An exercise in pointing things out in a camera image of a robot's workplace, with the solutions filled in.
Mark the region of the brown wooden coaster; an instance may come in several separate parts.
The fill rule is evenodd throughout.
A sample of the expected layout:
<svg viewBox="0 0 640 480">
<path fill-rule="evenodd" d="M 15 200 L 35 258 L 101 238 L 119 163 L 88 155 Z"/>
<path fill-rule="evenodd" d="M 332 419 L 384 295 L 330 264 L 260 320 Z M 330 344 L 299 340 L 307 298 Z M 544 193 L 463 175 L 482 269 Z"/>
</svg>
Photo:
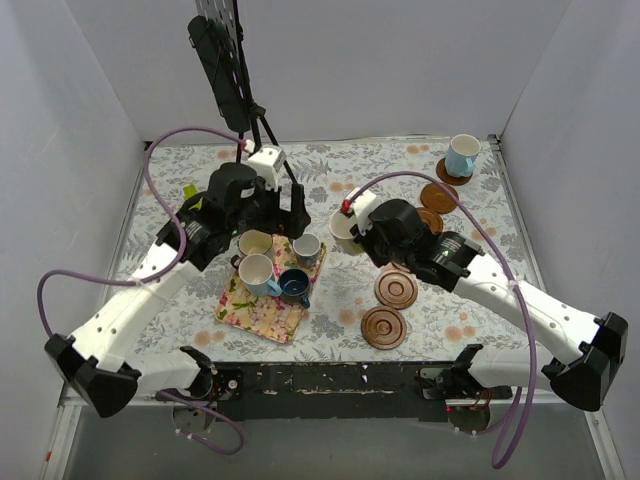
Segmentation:
<svg viewBox="0 0 640 480">
<path fill-rule="evenodd" d="M 378 306 L 366 311 L 361 319 L 364 340 L 378 350 L 397 348 L 406 338 L 407 325 L 399 311 Z"/>
<path fill-rule="evenodd" d="M 427 184 L 421 191 L 422 205 L 438 214 L 448 214 L 457 208 L 458 192 L 451 186 L 444 187 L 434 183 Z"/>
<path fill-rule="evenodd" d="M 385 306 L 403 310 L 412 306 L 418 296 L 418 286 L 409 275 L 398 270 L 381 273 L 375 282 L 376 298 Z"/>
<path fill-rule="evenodd" d="M 440 234 L 443 231 L 444 222 L 437 212 L 425 207 L 417 207 L 416 211 L 423 223 L 429 227 L 433 234 Z"/>
<path fill-rule="evenodd" d="M 444 182 L 444 183 L 446 183 L 446 184 L 448 184 L 448 185 L 452 185 L 452 186 L 462 186 L 462 185 L 465 185 L 465 184 L 467 184 L 467 183 L 471 180 L 471 178 L 472 178 L 472 176 L 467 176 L 467 177 L 465 177 L 465 176 L 461 176 L 461 177 L 454 177 L 454 176 L 451 176 L 451 175 L 447 172 L 447 170 L 446 170 L 446 167 L 445 167 L 445 159 L 444 159 L 444 158 L 441 158 L 441 159 L 439 160 L 439 162 L 437 163 L 437 166 L 436 166 L 436 174 L 437 174 L 437 176 L 439 177 L 439 179 L 440 179 L 442 182 Z"/>
<path fill-rule="evenodd" d="M 404 272 L 404 273 L 411 273 L 411 271 L 410 271 L 406 266 L 404 266 L 404 265 L 402 265 L 402 264 L 398 264 L 398 263 L 395 263 L 395 262 L 391 262 L 391 265 L 392 265 L 395 269 L 397 269 L 397 270 L 399 270 L 399 271 L 401 271 L 401 272 Z"/>
</svg>

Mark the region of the white mug green handle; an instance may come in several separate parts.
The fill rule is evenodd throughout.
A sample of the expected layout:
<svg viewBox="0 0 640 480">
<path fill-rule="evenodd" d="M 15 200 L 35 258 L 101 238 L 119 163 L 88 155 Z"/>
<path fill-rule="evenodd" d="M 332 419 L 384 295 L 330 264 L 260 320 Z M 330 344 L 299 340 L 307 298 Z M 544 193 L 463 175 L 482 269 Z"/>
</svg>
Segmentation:
<svg viewBox="0 0 640 480">
<path fill-rule="evenodd" d="M 335 211 L 329 223 L 329 230 L 337 248 L 344 254 L 356 256 L 364 252 L 361 244 L 355 241 L 351 228 L 357 226 L 354 216 L 348 217 L 341 211 Z"/>
</svg>

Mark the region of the cream enamel mug dark rim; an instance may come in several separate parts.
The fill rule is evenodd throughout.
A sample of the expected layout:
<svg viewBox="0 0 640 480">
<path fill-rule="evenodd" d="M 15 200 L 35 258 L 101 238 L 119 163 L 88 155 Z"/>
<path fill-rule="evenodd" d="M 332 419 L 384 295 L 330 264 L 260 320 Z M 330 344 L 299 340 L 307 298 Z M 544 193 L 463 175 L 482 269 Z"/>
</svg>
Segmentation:
<svg viewBox="0 0 640 480">
<path fill-rule="evenodd" d="M 258 230 L 248 230 L 239 237 L 237 248 L 238 253 L 230 260 L 231 266 L 235 269 L 249 255 L 259 254 L 272 259 L 274 255 L 273 236 Z"/>
</svg>

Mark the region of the white mug blue handle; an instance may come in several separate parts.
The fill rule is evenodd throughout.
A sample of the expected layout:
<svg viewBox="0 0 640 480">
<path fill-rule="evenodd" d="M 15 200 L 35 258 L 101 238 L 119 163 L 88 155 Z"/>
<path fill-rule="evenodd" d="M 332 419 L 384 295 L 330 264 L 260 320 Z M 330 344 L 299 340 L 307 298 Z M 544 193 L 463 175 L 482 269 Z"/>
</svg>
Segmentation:
<svg viewBox="0 0 640 480">
<path fill-rule="evenodd" d="M 282 290 L 275 280 L 271 259 L 262 254 L 246 256 L 238 267 L 238 274 L 246 289 L 257 297 L 278 297 Z"/>
</svg>

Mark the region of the white mug light blue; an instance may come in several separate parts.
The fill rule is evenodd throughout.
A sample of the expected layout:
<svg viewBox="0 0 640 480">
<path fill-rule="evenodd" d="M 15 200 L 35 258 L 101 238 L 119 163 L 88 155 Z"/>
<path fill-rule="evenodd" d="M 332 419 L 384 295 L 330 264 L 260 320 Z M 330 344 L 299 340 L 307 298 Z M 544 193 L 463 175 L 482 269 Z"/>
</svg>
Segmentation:
<svg viewBox="0 0 640 480">
<path fill-rule="evenodd" d="M 445 156 L 445 170 L 454 178 L 468 178 L 474 173 L 474 164 L 481 151 L 480 141 L 468 134 L 454 136 Z"/>
</svg>

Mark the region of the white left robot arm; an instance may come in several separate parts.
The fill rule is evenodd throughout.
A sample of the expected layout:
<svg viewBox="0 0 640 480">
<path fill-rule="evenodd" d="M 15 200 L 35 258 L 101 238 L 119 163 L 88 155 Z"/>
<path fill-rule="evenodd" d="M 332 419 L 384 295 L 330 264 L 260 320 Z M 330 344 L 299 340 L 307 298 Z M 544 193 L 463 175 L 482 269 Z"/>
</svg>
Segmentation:
<svg viewBox="0 0 640 480">
<path fill-rule="evenodd" d="M 213 386 L 212 361 L 183 346 L 160 356 L 129 352 L 146 326 L 173 297 L 248 230 L 297 239 L 310 224 L 302 184 L 281 190 L 247 164 L 215 170 L 208 188 L 187 199 L 158 232 L 133 279 L 71 334 L 53 334 L 44 350 L 60 375 L 102 418 L 121 411 L 137 394 L 180 390 L 193 400 Z"/>
</svg>

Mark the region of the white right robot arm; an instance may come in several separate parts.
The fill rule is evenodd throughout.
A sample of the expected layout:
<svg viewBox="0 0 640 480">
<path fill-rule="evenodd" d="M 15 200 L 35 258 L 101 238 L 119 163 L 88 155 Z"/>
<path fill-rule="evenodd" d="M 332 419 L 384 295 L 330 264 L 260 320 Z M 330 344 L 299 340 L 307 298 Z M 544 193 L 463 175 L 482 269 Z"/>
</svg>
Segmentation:
<svg viewBox="0 0 640 480">
<path fill-rule="evenodd" d="M 407 201 L 380 201 L 365 192 L 349 207 L 351 228 L 377 266 L 396 262 L 417 279 L 490 310 L 518 328 L 533 327 L 534 346 L 500 350 L 481 344 L 463 349 L 432 388 L 444 395 L 475 397 L 493 387 L 526 387 L 531 379 L 585 411 L 603 404 L 625 357 L 628 323 L 577 310 L 525 281 L 509 279 L 503 267 L 471 240 L 435 235 Z"/>
</svg>

